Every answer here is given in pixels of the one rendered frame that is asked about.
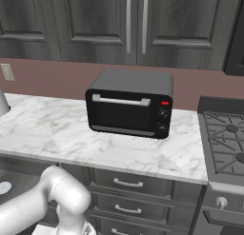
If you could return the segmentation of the beige wall socket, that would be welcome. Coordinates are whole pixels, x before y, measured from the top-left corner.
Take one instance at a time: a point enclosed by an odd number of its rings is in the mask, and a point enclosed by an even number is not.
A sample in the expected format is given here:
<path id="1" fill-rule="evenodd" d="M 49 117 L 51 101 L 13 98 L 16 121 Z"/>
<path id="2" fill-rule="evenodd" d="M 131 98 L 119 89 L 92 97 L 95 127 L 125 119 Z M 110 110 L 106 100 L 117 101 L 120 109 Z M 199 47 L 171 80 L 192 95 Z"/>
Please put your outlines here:
<path id="1" fill-rule="evenodd" d="M 4 77 L 7 81 L 13 81 L 14 76 L 10 67 L 10 64 L 0 64 L 0 67 L 3 71 Z"/>

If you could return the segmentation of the grey gas hob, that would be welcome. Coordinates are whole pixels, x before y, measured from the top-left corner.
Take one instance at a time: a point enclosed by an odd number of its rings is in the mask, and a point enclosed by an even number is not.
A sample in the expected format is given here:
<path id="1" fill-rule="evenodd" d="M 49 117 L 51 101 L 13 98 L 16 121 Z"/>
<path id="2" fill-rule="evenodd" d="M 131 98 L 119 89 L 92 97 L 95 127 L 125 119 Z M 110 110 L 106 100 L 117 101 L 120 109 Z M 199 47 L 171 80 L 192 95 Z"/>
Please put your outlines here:
<path id="1" fill-rule="evenodd" d="M 209 185 L 244 196 L 244 100 L 201 96 L 197 116 Z"/>

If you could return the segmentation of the white stove knob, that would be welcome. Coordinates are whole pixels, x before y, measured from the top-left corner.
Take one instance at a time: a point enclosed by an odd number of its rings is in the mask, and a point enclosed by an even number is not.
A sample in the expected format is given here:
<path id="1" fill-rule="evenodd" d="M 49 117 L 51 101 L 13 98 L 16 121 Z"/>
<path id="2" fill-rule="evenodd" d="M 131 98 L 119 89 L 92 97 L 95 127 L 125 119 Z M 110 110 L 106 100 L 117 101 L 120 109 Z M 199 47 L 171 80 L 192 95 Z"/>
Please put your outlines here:
<path id="1" fill-rule="evenodd" d="M 217 197 L 216 205 L 219 207 L 220 210 L 223 210 L 224 207 L 228 205 L 228 201 L 225 197 Z"/>

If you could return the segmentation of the grey cabinet front panel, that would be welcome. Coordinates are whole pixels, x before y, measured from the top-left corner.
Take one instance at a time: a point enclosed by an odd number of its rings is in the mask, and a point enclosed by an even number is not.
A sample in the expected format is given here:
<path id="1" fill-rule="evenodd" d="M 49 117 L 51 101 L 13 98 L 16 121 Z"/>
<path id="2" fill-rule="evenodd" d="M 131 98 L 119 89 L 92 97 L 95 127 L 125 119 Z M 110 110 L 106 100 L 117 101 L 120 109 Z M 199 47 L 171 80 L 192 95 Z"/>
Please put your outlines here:
<path id="1" fill-rule="evenodd" d="M 56 162 L 0 156 L 0 183 L 11 184 L 7 193 L 0 194 L 0 205 L 33 188 L 49 166 Z"/>

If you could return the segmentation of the grey rounded appliance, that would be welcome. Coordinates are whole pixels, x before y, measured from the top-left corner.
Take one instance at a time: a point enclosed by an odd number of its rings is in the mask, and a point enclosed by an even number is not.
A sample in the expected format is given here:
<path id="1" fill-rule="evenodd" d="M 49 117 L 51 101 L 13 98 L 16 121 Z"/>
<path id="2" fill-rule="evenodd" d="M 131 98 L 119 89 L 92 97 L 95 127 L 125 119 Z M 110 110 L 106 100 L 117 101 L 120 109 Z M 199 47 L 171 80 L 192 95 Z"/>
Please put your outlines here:
<path id="1" fill-rule="evenodd" d="M 0 88 L 0 117 L 7 114 L 10 111 L 10 106 L 7 102 L 3 90 Z"/>

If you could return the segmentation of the dark grey wall cupboard door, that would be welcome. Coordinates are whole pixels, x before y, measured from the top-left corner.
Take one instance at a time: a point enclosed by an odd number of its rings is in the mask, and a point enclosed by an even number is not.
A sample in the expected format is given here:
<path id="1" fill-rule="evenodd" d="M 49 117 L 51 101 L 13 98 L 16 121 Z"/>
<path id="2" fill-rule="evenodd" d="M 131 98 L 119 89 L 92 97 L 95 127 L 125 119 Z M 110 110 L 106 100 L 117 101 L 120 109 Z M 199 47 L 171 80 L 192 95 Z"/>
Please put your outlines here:
<path id="1" fill-rule="evenodd" d="M 222 69 L 239 1 L 149 0 L 146 54 L 142 54 L 144 0 L 139 0 L 137 64 Z"/>
<path id="2" fill-rule="evenodd" d="M 134 65 L 138 0 L 132 0 L 131 53 L 126 47 L 127 0 L 52 0 L 62 59 Z"/>
<path id="3" fill-rule="evenodd" d="M 0 57 L 61 60 L 52 0 L 0 0 Z"/>

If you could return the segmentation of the dark grey drawer front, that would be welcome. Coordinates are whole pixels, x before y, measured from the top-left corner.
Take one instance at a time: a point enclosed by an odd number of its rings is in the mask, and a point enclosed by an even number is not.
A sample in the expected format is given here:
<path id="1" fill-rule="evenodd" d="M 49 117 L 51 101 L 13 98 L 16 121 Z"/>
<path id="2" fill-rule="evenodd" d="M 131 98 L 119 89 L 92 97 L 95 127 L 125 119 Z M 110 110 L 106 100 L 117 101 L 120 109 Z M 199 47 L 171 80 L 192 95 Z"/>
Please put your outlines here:
<path id="1" fill-rule="evenodd" d="M 92 168 L 90 170 L 90 175 L 92 182 L 97 186 L 128 190 L 158 197 L 171 196 L 173 182 L 170 180 L 98 168 Z M 121 186 L 113 182 L 114 178 L 118 178 L 120 181 L 128 183 L 143 182 L 144 185 L 143 187 Z"/>
<path id="2" fill-rule="evenodd" d="M 108 194 L 93 194 L 94 202 L 97 208 L 103 211 L 117 213 L 120 215 L 128 215 L 135 218 L 142 218 L 157 222 L 166 223 L 169 218 L 169 213 L 173 206 L 154 203 L 139 197 L 117 196 Z M 131 214 L 116 210 L 115 205 L 127 209 L 142 209 L 141 214 Z"/>
<path id="3" fill-rule="evenodd" d="M 156 228 L 141 225 L 129 225 L 127 223 L 117 222 L 104 218 L 97 219 L 97 228 L 102 235 L 113 235 L 112 228 L 116 228 L 123 232 L 129 232 L 132 235 L 168 235 L 166 231 Z"/>

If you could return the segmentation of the black toaster oven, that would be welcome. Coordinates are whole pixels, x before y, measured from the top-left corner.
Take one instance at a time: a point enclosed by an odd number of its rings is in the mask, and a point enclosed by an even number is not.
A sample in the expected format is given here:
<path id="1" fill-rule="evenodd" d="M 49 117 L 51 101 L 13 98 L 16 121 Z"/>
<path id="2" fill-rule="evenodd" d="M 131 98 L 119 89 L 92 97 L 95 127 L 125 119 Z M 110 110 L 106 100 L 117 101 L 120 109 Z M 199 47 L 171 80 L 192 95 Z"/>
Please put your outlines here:
<path id="1" fill-rule="evenodd" d="M 95 103 L 93 94 L 151 100 L 148 107 Z M 163 71 L 104 69 L 85 93 L 89 127 L 94 131 L 165 139 L 173 109 L 173 76 Z"/>

